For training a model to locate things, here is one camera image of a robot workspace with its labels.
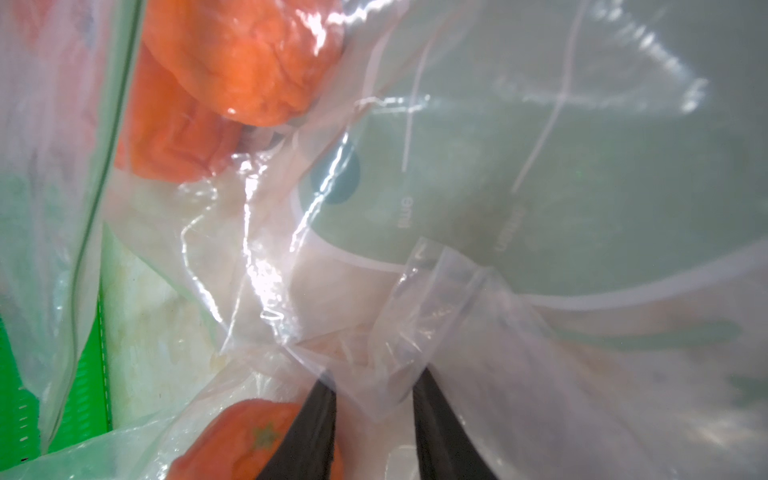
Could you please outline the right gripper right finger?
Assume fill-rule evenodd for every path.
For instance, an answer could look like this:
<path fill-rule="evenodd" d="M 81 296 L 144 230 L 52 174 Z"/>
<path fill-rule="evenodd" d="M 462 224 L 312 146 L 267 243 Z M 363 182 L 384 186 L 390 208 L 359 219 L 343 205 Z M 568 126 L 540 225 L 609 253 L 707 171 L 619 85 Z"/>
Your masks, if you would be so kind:
<path fill-rule="evenodd" d="M 421 479 L 497 480 L 429 369 L 415 383 L 412 399 Z"/>

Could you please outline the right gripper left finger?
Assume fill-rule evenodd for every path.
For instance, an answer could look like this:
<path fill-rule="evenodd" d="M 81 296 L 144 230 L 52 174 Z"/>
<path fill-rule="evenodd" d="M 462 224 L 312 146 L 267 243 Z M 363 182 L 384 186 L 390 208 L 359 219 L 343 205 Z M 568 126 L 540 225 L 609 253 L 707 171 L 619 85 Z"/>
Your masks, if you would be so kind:
<path fill-rule="evenodd" d="M 316 381 L 297 417 L 257 480 L 328 480 L 335 458 L 336 392 Z"/>

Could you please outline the blue zip clear bag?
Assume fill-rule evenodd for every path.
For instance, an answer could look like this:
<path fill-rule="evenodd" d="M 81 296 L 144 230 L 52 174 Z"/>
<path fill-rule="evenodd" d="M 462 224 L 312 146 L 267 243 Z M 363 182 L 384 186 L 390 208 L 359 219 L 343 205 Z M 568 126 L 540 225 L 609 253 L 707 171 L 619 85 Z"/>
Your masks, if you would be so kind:
<path fill-rule="evenodd" d="M 497 479 L 763 479 L 767 273 L 605 311 L 535 307 L 423 243 L 377 318 L 225 367 L 183 408 L 5 472 L 168 479 L 232 404 L 328 378 L 343 479 L 421 479 L 412 390 L 429 369 Z"/>

